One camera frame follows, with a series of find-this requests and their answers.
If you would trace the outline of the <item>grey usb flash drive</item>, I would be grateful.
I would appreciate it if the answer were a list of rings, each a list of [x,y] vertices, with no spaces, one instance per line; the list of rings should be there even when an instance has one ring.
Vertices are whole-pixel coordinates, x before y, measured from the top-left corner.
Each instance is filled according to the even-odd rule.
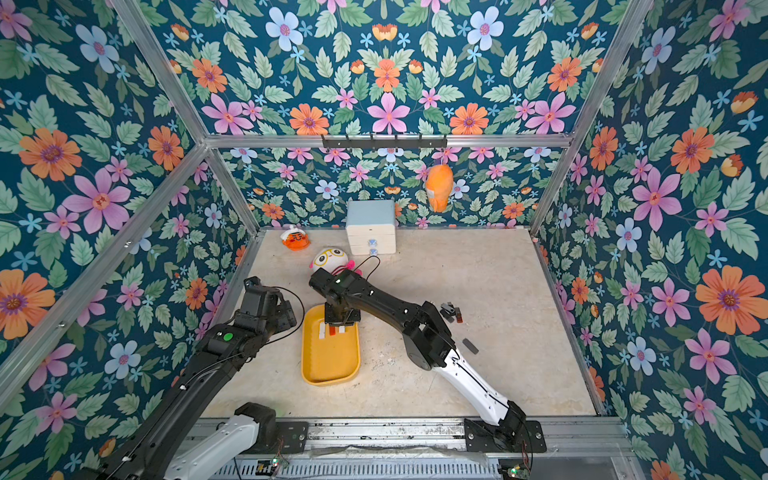
[[[473,355],[477,355],[479,353],[478,347],[469,339],[464,338],[462,343]]]

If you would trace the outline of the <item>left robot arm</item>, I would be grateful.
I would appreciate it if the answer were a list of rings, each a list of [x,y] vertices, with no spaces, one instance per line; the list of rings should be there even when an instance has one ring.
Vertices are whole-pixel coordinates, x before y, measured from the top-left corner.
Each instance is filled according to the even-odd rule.
[[[297,326],[296,315],[283,294],[257,277],[244,281],[244,296],[232,318],[211,327],[187,367],[159,405],[125,444],[84,467],[77,479],[207,479],[228,460],[256,443],[275,438],[275,412],[247,404],[185,454],[178,450],[202,413],[226,384],[270,343],[276,333]]]

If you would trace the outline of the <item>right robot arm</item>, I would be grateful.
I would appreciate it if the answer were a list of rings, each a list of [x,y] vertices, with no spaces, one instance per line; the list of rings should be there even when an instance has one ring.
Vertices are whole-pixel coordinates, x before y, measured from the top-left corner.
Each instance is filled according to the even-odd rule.
[[[435,305],[401,300],[350,270],[332,274],[319,269],[309,286],[325,299],[328,325],[351,326],[363,312],[384,321],[402,335],[406,354],[417,367],[436,371],[469,401],[496,442],[509,450],[533,449],[535,435],[526,426],[526,414],[469,364]]]

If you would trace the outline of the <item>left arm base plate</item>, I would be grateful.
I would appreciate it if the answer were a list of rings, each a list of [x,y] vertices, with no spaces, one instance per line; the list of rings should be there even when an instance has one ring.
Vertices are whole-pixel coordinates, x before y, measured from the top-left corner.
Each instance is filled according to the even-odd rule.
[[[286,455],[305,451],[309,423],[305,421],[270,421],[259,426],[256,442],[247,450],[248,454]]]

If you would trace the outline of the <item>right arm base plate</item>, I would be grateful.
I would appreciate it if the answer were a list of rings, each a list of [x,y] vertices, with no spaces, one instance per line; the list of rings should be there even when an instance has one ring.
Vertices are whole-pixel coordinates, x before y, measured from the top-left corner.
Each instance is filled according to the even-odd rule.
[[[465,446],[469,452],[545,453],[547,444],[541,423],[527,420],[522,427],[508,432],[480,419],[464,418]]]

